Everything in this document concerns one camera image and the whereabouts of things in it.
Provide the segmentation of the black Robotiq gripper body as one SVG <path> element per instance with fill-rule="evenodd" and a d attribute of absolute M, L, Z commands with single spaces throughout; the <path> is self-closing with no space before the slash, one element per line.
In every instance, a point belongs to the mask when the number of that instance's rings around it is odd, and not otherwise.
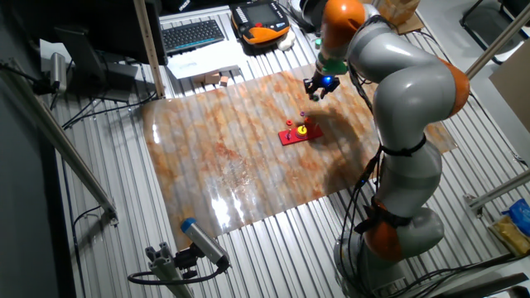
<path fill-rule="evenodd" d="M 340 85 L 340 79 L 332 75 L 315 73 L 312 78 L 312 85 L 315 89 L 335 90 Z"/>

